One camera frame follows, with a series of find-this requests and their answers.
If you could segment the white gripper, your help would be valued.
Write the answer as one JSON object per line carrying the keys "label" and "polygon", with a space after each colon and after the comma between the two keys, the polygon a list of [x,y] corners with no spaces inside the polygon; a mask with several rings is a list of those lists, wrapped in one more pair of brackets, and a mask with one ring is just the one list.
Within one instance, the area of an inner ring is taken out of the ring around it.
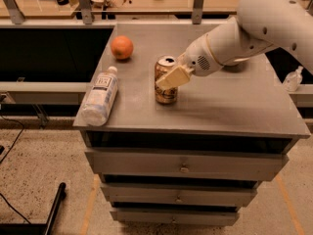
{"label": "white gripper", "polygon": [[188,83],[192,74],[208,76],[220,71],[222,66],[216,61],[208,43],[208,34],[193,41],[186,51],[178,57],[179,66],[161,76],[156,85],[161,90],[179,87]]}

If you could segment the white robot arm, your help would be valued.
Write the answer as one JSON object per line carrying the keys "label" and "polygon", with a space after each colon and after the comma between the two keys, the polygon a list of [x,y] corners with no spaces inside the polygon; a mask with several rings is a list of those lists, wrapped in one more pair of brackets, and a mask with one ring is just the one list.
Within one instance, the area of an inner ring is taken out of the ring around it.
{"label": "white robot arm", "polygon": [[167,90],[282,48],[313,70],[313,17],[296,0],[240,0],[237,14],[193,41],[156,80]]}

